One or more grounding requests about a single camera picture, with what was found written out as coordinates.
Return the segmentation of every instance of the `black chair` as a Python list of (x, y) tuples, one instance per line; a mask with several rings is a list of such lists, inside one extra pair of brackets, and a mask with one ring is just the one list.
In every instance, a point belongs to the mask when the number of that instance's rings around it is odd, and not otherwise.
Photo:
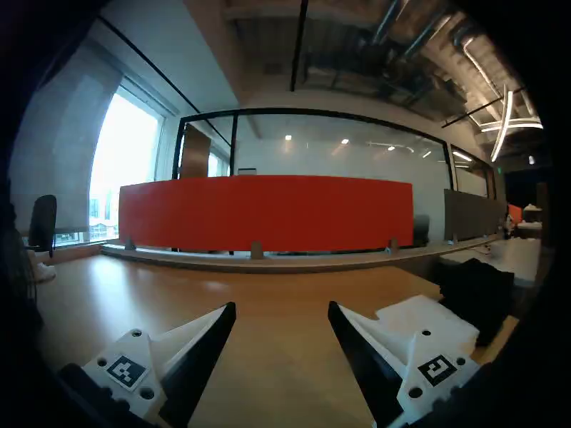
[(54, 234), (58, 204), (54, 195), (44, 195), (36, 199), (31, 214), (27, 250), (37, 253), (49, 251), (54, 256)]
[(417, 215), (414, 220), (413, 246), (425, 247), (428, 244), (428, 230), (430, 229), (430, 217)]

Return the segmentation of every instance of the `window blind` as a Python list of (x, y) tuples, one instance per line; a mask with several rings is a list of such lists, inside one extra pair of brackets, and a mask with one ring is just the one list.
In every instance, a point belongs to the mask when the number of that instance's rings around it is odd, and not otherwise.
[(57, 198), (56, 232), (89, 227), (89, 181), (99, 131), (122, 73), (82, 45), (32, 98), (10, 163), (16, 228), (29, 230), (34, 201)]

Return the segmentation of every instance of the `desk surface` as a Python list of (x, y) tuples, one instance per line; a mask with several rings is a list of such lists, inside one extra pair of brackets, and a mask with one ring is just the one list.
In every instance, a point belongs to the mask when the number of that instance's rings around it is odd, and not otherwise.
[(41, 346), (54, 369), (84, 364), (133, 327), (158, 334), (236, 302), (238, 319), (190, 427), (370, 427), (329, 301), (373, 318), (413, 295), (440, 297), (437, 285), (396, 267), (244, 275), (100, 255), (57, 265), (57, 273), (38, 289)]
[(513, 272), (516, 287), (533, 287), (540, 259), (541, 240), (513, 238), (495, 241), (493, 245), (504, 247), (501, 257), (483, 254), (484, 247), (476, 247), (444, 254), (440, 256), (440, 259), (444, 263), (458, 264), (475, 258), (503, 272)]

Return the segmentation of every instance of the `black cloth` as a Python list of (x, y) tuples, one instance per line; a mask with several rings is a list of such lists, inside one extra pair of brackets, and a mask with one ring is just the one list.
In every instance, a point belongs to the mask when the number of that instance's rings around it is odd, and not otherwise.
[(476, 345), (486, 346), (500, 331), (512, 306), (514, 274), (470, 259), (459, 265), (439, 265), (434, 282), (444, 298), (440, 304), (479, 329)]

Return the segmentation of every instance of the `orange object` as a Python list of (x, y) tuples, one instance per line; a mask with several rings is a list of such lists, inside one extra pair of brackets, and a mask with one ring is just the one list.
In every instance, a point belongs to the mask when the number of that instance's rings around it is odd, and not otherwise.
[(517, 225), (522, 222), (523, 219), (523, 209), (516, 207), (510, 203), (507, 204), (507, 212), (512, 216), (513, 223)]
[(364, 178), (240, 175), (121, 188), (119, 231), (135, 245), (331, 251), (413, 243), (413, 186)]

